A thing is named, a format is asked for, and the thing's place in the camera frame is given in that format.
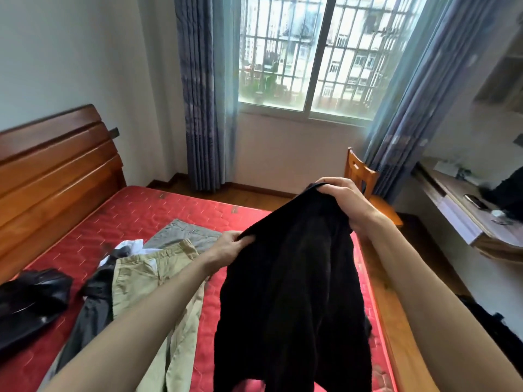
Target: smartphone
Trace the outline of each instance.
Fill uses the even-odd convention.
[[[477,207],[478,209],[481,209],[481,210],[490,210],[490,208],[484,204],[478,197],[476,197],[475,195],[471,195],[471,194],[465,194],[464,195],[465,199],[471,203],[474,204],[475,207]]]

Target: khaki pants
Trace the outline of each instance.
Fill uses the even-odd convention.
[[[191,242],[183,240],[149,255],[118,259],[112,280],[114,318],[167,282],[197,256]],[[169,392],[189,391],[202,304],[203,283],[162,343],[136,389],[138,392],[162,392],[164,386]]]

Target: chair seat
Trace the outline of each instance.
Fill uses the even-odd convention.
[[[401,218],[397,215],[397,213],[394,211],[394,208],[388,203],[386,203],[382,197],[379,197],[377,195],[371,195],[369,201],[371,204],[375,206],[376,209],[382,212],[385,216],[389,217],[389,219],[392,220],[396,227],[401,228],[403,226],[403,222]]]

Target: curtain fold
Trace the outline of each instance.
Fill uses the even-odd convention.
[[[365,156],[374,193],[391,202],[483,50],[505,0],[428,0],[383,99]]]
[[[174,0],[194,190],[232,180],[238,114],[239,0]]]

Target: chair back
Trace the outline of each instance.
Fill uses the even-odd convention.
[[[352,180],[354,184],[356,184],[356,187],[363,192],[365,198],[369,199],[378,180],[379,173],[369,169],[367,165],[356,157],[352,147],[349,147],[347,150],[345,177]]]

